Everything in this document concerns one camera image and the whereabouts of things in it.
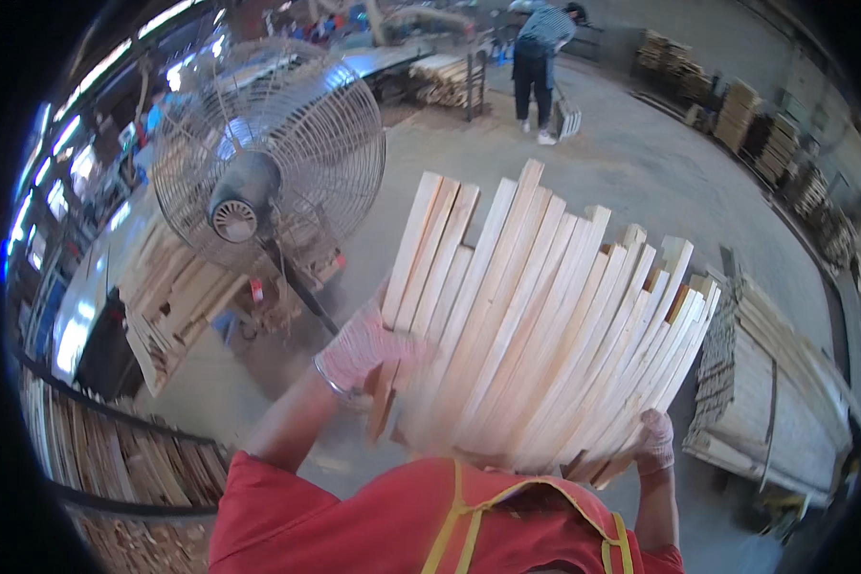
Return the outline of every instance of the hand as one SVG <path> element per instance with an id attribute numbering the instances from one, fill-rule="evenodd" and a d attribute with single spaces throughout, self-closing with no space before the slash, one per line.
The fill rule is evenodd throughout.
<path id="1" fill-rule="evenodd" d="M 666 412 L 655 409 L 641 413 L 644 438 L 634 455 L 641 476 L 673 465 L 673 421 Z"/>
<path id="2" fill-rule="evenodd" d="M 386 283 L 313 357 L 322 375 L 344 390 L 364 384 L 371 369 L 383 361 L 409 360 L 423 352 L 423 342 L 383 327 L 380 302 L 386 294 Z"/>

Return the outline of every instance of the striped shirt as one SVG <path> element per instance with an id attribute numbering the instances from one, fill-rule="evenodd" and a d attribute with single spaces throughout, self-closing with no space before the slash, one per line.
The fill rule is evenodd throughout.
<path id="1" fill-rule="evenodd" d="M 530 19 L 519 30 L 518 39 L 533 40 L 554 53 L 558 42 L 574 37 L 577 26 L 561 8 L 547 2 L 530 2 L 535 6 Z"/>

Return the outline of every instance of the red sleeve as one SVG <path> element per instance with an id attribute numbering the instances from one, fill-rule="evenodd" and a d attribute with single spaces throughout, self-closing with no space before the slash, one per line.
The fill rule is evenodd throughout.
<path id="1" fill-rule="evenodd" d="M 233 456 L 210 540 L 210 565 L 338 504 L 297 475 L 240 451 Z"/>
<path id="2" fill-rule="evenodd" d="M 682 555 L 674 545 L 666 545 L 650 552 L 641 552 L 645 574 L 685 574 Z"/>

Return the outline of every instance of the black pants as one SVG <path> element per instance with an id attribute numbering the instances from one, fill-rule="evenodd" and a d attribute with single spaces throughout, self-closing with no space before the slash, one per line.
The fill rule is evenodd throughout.
<path id="1" fill-rule="evenodd" d="M 552 89 L 548 87 L 548 57 L 533 57 L 515 51 L 513 53 L 513 92 L 517 104 L 517 120 L 525 121 L 530 116 L 530 91 L 536 95 L 539 108 L 539 129 L 548 128 L 552 115 Z"/>

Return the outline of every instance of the fan stand pole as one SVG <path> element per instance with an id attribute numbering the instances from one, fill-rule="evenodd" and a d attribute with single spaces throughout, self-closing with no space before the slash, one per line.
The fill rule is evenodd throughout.
<path id="1" fill-rule="evenodd" d="M 297 293 L 300 300 L 307 306 L 307 309 L 312 312 L 313 315 L 322 321 L 322 324 L 332 335 L 338 334 L 338 325 L 329 317 L 329 314 L 325 312 L 325 309 L 322 305 L 316 300 L 313 294 L 303 285 L 303 282 L 300 281 L 300 275 L 297 272 L 297 268 L 293 263 L 281 252 L 281 248 L 278 247 L 277 242 L 274 238 L 265 240 L 262 242 L 262 247 L 264 247 L 265 252 L 271 258 L 271 260 L 275 263 L 275 267 L 278 270 L 284 273 L 284 279 L 287 281 L 287 285 Z"/>

